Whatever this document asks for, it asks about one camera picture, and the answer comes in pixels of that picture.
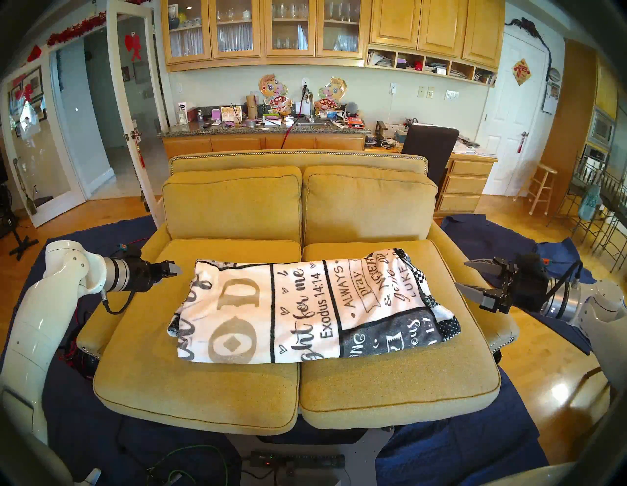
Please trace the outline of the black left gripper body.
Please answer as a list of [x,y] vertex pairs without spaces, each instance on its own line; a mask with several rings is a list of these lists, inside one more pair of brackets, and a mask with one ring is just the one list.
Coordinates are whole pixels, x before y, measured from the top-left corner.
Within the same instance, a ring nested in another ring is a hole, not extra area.
[[128,268],[125,290],[132,292],[147,292],[153,286],[156,277],[156,263],[142,259],[141,249],[126,248],[125,264]]

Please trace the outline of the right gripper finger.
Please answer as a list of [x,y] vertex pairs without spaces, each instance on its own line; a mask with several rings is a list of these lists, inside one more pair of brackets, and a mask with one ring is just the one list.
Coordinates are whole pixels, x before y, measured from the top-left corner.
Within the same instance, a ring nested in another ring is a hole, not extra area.
[[479,273],[488,273],[502,277],[508,271],[508,261],[503,258],[478,258],[468,260],[465,266],[477,270]]
[[479,308],[492,313],[508,314],[510,304],[502,289],[487,289],[476,285],[467,285],[455,282],[455,286],[462,296],[479,305]]

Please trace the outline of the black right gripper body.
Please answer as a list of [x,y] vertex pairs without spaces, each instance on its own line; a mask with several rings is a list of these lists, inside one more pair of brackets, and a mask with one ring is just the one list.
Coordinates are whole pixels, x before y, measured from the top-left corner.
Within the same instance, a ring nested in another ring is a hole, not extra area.
[[515,255],[517,272],[509,295],[512,305],[525,311],[540,311],[547,300],[550,277],[539,255]]

